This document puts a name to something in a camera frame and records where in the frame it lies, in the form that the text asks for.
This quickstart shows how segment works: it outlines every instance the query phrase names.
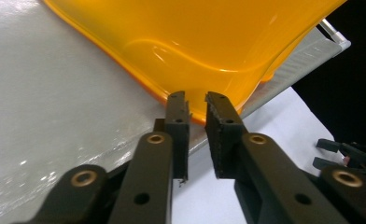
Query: black background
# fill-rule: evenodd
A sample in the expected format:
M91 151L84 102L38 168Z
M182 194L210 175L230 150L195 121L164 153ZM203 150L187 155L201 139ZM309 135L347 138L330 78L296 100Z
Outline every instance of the black background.
M348 0L327 20L352 45L293 89L335 141L366 145L366 0Z

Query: orange plastic container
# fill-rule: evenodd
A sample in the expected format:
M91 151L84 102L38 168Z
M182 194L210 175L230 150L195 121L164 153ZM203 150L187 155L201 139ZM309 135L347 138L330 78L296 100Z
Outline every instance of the orange plastic container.
M166 101L185 91L204 122L208 91L237 111L345 0L46 0L63 20Z

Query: orange scoop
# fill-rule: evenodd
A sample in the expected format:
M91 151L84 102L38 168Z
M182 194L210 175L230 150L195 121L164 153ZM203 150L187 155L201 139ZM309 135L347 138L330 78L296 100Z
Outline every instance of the orange scoop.
M62 19L163 102L185 91L204 122L205 94L237 111L305 35L345 0L46 0Z

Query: gray surface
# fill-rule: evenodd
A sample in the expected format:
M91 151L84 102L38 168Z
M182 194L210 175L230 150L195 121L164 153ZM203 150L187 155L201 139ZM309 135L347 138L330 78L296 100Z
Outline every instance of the gray surface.
M243 115L339 50L313 31ZM111 170L129 160L139 136L163 113L120 66L43 3L0 0L0 223L30 218L74 166ZM206 140L200 126L191 133L192 152Z

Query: yellow bowl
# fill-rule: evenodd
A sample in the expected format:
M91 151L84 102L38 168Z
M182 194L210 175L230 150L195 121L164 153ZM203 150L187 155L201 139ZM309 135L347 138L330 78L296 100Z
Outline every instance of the yellow bowl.
M152 95L185 91L194 120L215 91L240 111L305 35L345 0L46 0Z

